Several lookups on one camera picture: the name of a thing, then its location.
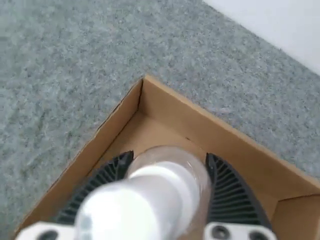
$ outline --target white cylinder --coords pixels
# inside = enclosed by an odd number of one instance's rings
[[[91,192],[76,216],[76,239],[176,239],[199,201],[199,185],[186,168],[157,162]]]

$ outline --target cardboard box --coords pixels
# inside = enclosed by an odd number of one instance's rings
[[[147,75],[98,128],[19,226],[47,221],[93,169],[122,152],[175,145],[228,161],[260,201],[279,240],[320,240],[320,183]]]

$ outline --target white wall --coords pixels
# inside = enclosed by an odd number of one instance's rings
[[[320,75],[320,0],[204,0]]]

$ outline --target cardboard box edge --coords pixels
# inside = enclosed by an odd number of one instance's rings
[[[244,134],[243,132],[235,129],[228,123],[224,122],[222,119],[214,116],[212,113],[209,111],[205,110],[204,108],[200,107],[199,105],[193,103],[191,100],[188,98],[184,97],[183,95],[179,94],[178,92],[174,91],[167,85],[161,83],[158,81],[155,77],[153,77],[150,74],[146,74],[143,78],[144,81],[148,81],[149,83],[155,85],[156,87],[166,91],[169,95],[173,96],[180,102],[188,105],[191,107],[193,110],[197,111],[200,115],[204,116],[205,118],[209,118],[211,121],[216,122],[217,125],[219,125],[221,128],[225,129],[226,131],[230,132],[231,134],[235,135],[237,138],[241,139],[242,141],[246,142],[248,145],[251,145],[254,148],[257,148],[259,151],[262,153],[266,154],[270,158],[276,160],[278,163],[280,163],[284,168],[288,169],[288,171],[291,171],[295,175],[299,176],[301,179],[304,181],[307,181],[309,184],[314,186],[319,190],[320,194],[320,181],[318,181],[315,177],[308,176],[306,175],[302,170],[297,168],[295,165],[292,163],[287,162],[284,159],[279,158],[275,153],[273,153],[271,150],[266,148],[265,146],[257,143],[254,141],[252,138]]]
[[[93,134],[93,136],[90,138],[89,141],[87,141],[83,147],[76,153],[76,155],[74,156],[74,158],[72,159],[72,161],[64,168],[64,170],[62,171],[62,173],[56,178],[56,180],[51,184],[51,186],[45,191],[45,193],[41,196],[41,198],[33,205],[32,209],[22,218],[22,221],[19,223],[19,225],[13,230],[13,234],[12,234],[12,239],[14,239],[18,233],[21,231],[21,227],[22,224],[26,221],[26,219],[31,215],[31,213],[33,212],[33,210],[39,205],[39,203],[43,200],[43,198],[46,196],[46,194],[56,185],[56,183],[59,181],[59,179],[62,177],[62,175],[68,170],[68,168],[77,160],[77,158],[79,157],[79,155],[84,151],[84,149],[88,146],[89,143],[91,143],[95,137],[97,136],[97,134],[99,133],[100,129],[104,126],[104,124],[117,112],[117,110],[121,107],[122,103],[124,102],[125,98],[132,92],[132,90],[138,86],[139,84],[141,84],[140,87],[140,94],[139,94],[139,100],[138,100],[138,105],[136,110],[138,110],[139,108],[139,103],[140,103],[140,98],[141,98],[141,90],[143,87],[143,81],[144,81],[144,77],[141,77],[139,80],[137,80],[131,87],[130,89],[127,91],[127,93],[125,94],[125,96],[121,99],[121,101],[112,109],[111,113],[106,117],[106,119],[99,125],[99,127],[96,129],[95,133]]]

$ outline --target gray carpet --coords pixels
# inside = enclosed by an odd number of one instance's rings
[[[1,239],[144,73],[320,178],[320,77],[200,0],[1,0]]]

